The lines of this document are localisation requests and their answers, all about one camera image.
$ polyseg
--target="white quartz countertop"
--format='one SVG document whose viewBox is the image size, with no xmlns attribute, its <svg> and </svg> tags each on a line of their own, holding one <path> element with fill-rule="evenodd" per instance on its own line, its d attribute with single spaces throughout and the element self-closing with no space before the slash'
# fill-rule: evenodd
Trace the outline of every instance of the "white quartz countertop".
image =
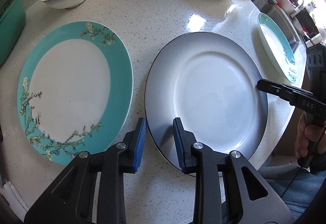
<svg viewBox="0 0 326 224">
<path fill-rule="evenodd" d="M 239 44 L 253 59 L 263 78 L 285 82 L 261 44 L 258 9 L 250 0 L 87 0 L 75 10 L 51 9 L 34 1 L 26 11 L 22 34 L 0 68 L 0 125 L 10 181 L 31 206 L 64 168 L 42 157 L 30 145 L 17 113 L 17 86 L 26 58 L 34 46 L 60 25 L 87 20 L 115 31 L 126 45 L 134 73 L 134 93 L 127 121 L 117 140 L 135 128 L 144 117 L 144 86 L 148 70 L 162 47 L 173 38 L 191 31 L 215 32 Z M 203 26 L 198 18 L 205 20 Z M 305 47 L 295 52 L 301 87 Z M 268 95 L 268 121 L 263 139 L 250 162 L 259 168 L 282 136 L 294 107 Z M 195 178 L 183 175 L 161 156 L 147 135 L 141 167 L 124 176 L 127 222 L 186 223 L 193 214 Z"/>
</svg>

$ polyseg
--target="hand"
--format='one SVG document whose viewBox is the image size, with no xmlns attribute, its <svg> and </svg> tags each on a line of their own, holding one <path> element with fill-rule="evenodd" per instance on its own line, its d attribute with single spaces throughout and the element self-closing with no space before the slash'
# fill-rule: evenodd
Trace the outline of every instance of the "hand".
<svg viewBox="0 0 326 224">
<path fill-rule="evenodd" d="M 299 159 L 300 156 L 307 156 L 309 140 L 317 142 L 324 128 L 325 127 L 322 128 L 316 125 L 307 126 L 304 120 L 304 113 L 302 113 L 298 123 L 297 140 L 294 145 L 294 155 L 297 159 Z M 319 142 L 317 152 L 318 154 L 323 154 L 326 152 L 326 135 L 323 135 L 321 141 Z"/>
</svg>

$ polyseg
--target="teal plate rim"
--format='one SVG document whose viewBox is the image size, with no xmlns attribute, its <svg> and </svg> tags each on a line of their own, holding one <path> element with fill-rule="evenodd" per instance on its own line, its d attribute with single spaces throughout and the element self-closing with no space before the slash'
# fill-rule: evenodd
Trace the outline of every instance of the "teal plate rim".
<svg viewBox="0 0 326 224">
<path fill-rule="evenodd" d="M 56 44 L 70 39 L 83 39 L 95 44 L 104 54 L 110 69 L 110 92 L 105 111 L 97 124 L 90 128 L 76 128 L 71 136 L 80 136 L 71 142 L 56 142 L 41 131 L 41 116 L 31 115 L 29 81 L 34 70 Z M 105 151 L 115 140 L 126 122 L 133 94 L 133 70 L 127 48 L 118 35 L 105 25 L 92 21 L 77 21 L 62 25 L 43 37 L 30 52 L 22 68 L 17 89 L 17 110 L 22 130 L 30 144 L 45 158 L 67 165 L 76 154 L 87 150 L 91 154 Z"/>
<path fill-rule="evenodd" d="M 279 26 L 274 22 L 274 20 L 271 19 L 268 15 L 266 15 L 264 13 L 259 13 L 257 15 L 257 21 L 258 21 L 259 27 L 260 27 L 261 24 L 264 24 L 267 27 L 269 27 L 276 34 L 277 38 L 281 42 L 282 47 L 283 47 L 283 51 L 284 51 L 284 55 L 286 57 L 286 62 L 287 62 L 288 67 L 289 67 L 289 70 L 288 70 L 287 73 L 285 73 L 285 70 L 282 69 L 281 66 L 279 66 L 279 67 L 280 67 L 281 71 L 283 72 L 283 74 L 286 76 L 286 78 L 291 83 L 295 83 L 296 80 L 297 80 L 297 77 L 298 77 L 297 66 L 295 64 L 295 58 L 294 58 L 293 51 L 292 51 L 291 46 L 290 46 L 288 40 L 286 39 L 284 33 L 279 28 Z"/>
</svg>

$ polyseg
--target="sleeve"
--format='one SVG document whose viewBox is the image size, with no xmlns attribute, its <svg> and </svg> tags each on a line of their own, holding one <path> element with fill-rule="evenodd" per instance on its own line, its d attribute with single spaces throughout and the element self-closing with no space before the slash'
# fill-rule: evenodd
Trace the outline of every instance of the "sleeve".
<svg viewBox="0 0 326 224">
<path fill-rule="evenodd" d="M 310 162 L 311 173 L 316 173 L 326 170 L 326 152 L 323 154 L 315 154 Z"/>
</svg>

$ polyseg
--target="green container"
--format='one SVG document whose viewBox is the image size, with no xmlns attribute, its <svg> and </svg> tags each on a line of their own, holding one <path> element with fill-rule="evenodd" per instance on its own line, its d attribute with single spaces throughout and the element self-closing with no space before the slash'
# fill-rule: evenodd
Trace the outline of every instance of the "green container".
<svg viewBox="0 0 326 224">
<path fill-rule="evenodd" d="M 0 9 L 0 65 L 14 47 L 25 22 L 22 0 L 7 0 Z"/>
</svg>

